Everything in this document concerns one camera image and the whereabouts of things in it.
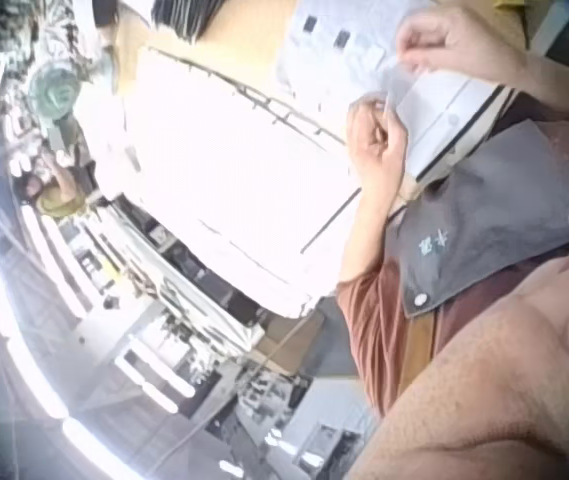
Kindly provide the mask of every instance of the apron strap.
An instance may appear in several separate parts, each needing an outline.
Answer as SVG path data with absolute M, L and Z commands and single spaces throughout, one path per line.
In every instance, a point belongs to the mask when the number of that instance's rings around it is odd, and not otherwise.
M 408 321 L 404 361 L 398 396 L 413 383 L 431 361 L 435 337 L 435 312 L 431 310 Z

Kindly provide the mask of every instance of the hand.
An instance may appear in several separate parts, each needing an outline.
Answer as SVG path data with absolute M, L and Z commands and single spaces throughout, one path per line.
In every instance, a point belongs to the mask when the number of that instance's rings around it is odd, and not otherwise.
M 513 85 L 526 55 L 502 40 L 476 13 L 460 7 L 433 7 L 400 25 L 400 62 L 410 70 L 445 69 L 489 82 Z
M 390 210 L 404 178 L 407 133 L 397 114 L 383 113 L 377 98 L 364 97 L 348 113 L 346 143 L 362 197 Z

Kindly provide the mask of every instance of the red shirt sleeve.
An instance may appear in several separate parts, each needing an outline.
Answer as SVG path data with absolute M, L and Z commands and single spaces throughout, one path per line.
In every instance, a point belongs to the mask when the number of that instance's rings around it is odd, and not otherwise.
M 351 353 L 366 394 L 383 416 L 397 398 L 406 319 L 400 300 L 399 269 L 380 270 L 337 286 L 337 303 L 346 318 Z

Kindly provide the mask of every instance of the brown shirt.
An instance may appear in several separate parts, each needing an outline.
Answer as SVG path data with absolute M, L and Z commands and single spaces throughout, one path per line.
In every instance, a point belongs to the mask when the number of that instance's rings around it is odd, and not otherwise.
M 569 123 L 538 124 L 558 154 L 569 161 Z M 565 255 L 569 246 L 508 267 L 473 285 L 435 312 L 436 355 L 467 323 L 499 298 L 511 292 L 544 261 Z M 406 343 L 407 320 L 400 297 L 397 263 L 338 285 L 337 302 L 350 332 L 351 352 L 366 393 L 381 415 L 398 396 Z

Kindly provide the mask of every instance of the black object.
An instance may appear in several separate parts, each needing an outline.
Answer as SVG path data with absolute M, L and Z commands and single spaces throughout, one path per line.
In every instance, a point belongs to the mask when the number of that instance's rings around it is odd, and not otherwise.
M 115 22 L 117 0 L 93 0 L 93 20 L 96 27 L 106 27 Z
M 315 30 L 315 25 L 317 24 L 317 17 L 308 16 L 304 22 L 304 31 L 306 33 L 312 33 Z
M 155 23 L 167 25 L 182 40 L 195 43 L 223 3 L 224 0 L 155 0 L 151 15 Z
M 346 46 L 346 42 L 348 42 L 349 38 L 351 38 L 350 32 L 347 32 L 346 30 L 340 30 L 340 33 L 337 34 L 337 38 L 335 39 L 333 46 L 342 50 Z

